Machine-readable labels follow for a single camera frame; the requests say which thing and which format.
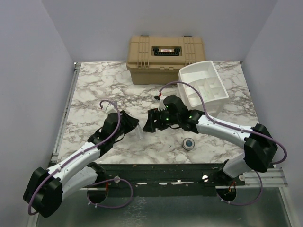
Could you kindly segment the black cap clear bottle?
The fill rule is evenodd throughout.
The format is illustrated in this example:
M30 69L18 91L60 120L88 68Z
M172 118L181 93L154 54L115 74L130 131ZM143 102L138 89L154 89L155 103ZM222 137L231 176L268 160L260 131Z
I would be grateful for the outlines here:
M135 128L135 133L136 133L136 136L139 140L141 140L143 138L143 131L142 131L141 126L139 124Z

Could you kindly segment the white plastic drawer organizer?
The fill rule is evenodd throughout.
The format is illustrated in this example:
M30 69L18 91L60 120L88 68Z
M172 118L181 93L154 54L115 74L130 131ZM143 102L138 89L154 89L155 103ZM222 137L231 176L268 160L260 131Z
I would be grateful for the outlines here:
M211 116L217 116L229 99L213 61L201 61L181 68L178 80L180 83L177 95L188 109L204 110L197 93L183 82L190 84L199 92L206 111Z

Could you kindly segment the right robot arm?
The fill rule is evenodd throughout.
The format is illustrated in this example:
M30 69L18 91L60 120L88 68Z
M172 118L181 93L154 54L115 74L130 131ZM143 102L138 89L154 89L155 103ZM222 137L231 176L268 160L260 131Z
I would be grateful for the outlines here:
M227 127L227 122L220 125L215 119L209 120L203 111L189 110L175 95L166 97L160 101L158 108L148 111L143 131L154 133L172 125L196 134L220 138L244 150L242 154L223 163L217 174L218 181L223 185L230 184L235 177L251 170L265 173L277 151L277 145L264 125L258 123L254 127L236 127L233 124Z

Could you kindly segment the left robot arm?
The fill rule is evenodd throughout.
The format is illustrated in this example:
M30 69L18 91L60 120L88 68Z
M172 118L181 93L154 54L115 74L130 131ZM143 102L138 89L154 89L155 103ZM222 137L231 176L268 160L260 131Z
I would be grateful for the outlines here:
M116 140L134 130L139 119L125 111L109 113L103 126L92 134L84 145L62 162L44 169L38 167L31 175L23 200L28 203L28 214L39 213L44 218L54 214L72 188L86 185L101 186L104 174L89 170L89 165L107 153Z

